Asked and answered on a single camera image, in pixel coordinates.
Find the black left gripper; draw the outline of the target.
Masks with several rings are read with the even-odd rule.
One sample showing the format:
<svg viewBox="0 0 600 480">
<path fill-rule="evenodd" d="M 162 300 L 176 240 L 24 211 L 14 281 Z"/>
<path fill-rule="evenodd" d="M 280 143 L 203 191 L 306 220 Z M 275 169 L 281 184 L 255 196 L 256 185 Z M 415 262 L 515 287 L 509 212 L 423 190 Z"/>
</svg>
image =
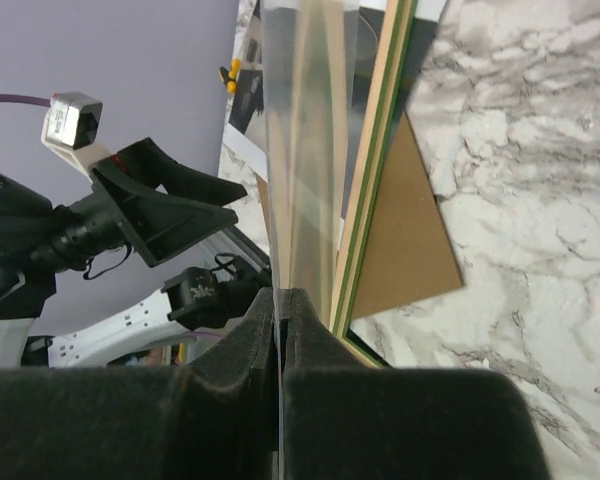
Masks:
<svg viewBox="0 0 600 480">
<path fill-rule="evenodd" d="M 114 158 L 119 168 L 92 169 L 96 193 L 54 210 L 59 225 L 29 253 L 33 265 L 54 273 L 91 273 L 98 255 L 124 248 L 122 260 L 102 270 L 107 273 L 134 248 L 155 267 L 237 223 L 226 206 L 247 195 L 240 183 L 176 162 L 150 137 Z"/>
</svg>

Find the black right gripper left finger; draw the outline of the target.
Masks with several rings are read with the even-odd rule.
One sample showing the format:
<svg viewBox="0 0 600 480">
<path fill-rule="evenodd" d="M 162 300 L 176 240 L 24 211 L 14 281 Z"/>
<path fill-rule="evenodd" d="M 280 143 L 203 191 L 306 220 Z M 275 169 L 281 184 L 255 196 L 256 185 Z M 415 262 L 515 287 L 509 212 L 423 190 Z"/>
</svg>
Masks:
<svg viewBox="0 0 600 480">
<path fill-rule="evenodd" d="M 0 370 L 0 479 L 267 479 L 273 292 L 187 366 Z"/>
</svg>

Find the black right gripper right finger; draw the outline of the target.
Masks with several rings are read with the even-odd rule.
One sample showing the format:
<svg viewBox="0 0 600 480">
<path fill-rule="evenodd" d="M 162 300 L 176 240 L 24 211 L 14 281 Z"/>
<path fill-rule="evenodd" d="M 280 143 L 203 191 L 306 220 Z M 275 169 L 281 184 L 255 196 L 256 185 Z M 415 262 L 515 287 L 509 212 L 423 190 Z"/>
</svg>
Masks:
<svg viewBox="0 0 600 480">
<path fill-rule="evenodd" d="M 286 479 L 546 479 L 529 408 L 486 369 L 373 368 L 279 294 L 280 447 Z"/>
</svg>

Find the grey photo print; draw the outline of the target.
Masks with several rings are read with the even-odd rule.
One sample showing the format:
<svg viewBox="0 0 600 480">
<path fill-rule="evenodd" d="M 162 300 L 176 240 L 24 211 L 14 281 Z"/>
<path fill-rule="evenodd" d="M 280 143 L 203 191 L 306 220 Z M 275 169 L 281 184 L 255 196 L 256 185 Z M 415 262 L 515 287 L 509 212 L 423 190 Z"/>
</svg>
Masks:
<svg viewBox="0 0 600 480">
<path fill-rule="evenodd" d="M 349 159 L 355 162 L 364 113 L 371 86 L 380 33 L 385 16 L 385 1 L 362 1 L 358 9 L 356 59 L 353 74 L 351 113 L 349 114 Z M 445 7 L 443 1 L 417 1 L 398 88 L 398 105 L 403 106 L 411 86 L 421 71 Z M 238 58 L 237 79 L 229 83 L 233 103 L 224 142 L 228 148 L 246 157 L 246 162 L 260 175 L 266 173 L 266 133 L 262 75 L 261 15 L 256 3 L 249 18 Z"/>
</svg>

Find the clear plastic sheet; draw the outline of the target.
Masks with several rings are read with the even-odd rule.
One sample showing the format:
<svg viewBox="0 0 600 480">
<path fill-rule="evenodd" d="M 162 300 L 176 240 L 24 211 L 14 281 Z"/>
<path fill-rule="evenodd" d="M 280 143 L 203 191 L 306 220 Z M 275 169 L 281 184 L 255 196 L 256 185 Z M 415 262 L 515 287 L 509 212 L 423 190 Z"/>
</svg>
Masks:
<svg viewBox="0 0 600 480">
<path fill-rule="evenodd" d="M 277 289 L 327 322 L 340 235 L 356 1 L 266 1 L 261 19 L 270 245 Z"/>
</svg>

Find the light wooden picture frame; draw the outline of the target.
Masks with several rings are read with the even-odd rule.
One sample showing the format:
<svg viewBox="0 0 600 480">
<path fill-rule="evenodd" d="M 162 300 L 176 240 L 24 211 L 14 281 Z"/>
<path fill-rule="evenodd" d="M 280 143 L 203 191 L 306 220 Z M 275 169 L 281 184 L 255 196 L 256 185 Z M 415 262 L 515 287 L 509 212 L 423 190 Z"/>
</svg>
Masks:
<svg viewBox="0 0 600 480">
<path fill-rule="evenodd" d="M 414 1 L 386 3 L 334 280 L 330 331 L 372 368 L 384 362 L 369 348 L 357 345 L 348 332 L 415 8 Z"/>
</svg>

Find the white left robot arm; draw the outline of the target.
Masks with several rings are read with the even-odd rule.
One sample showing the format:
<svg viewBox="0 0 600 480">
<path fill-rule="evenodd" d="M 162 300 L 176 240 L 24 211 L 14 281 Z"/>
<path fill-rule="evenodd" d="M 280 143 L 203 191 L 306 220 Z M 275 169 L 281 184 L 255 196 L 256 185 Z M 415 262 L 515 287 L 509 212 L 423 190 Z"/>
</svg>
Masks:
<svg viewBox="0 0 600 480">
<path fill-rule="evenodd" d="M 102 366 L 220 329 L 271 283 L 238 183 L 151 139 L 98 155 L 75 203 L 0 173 L 0 369 Z"/>
</svg>

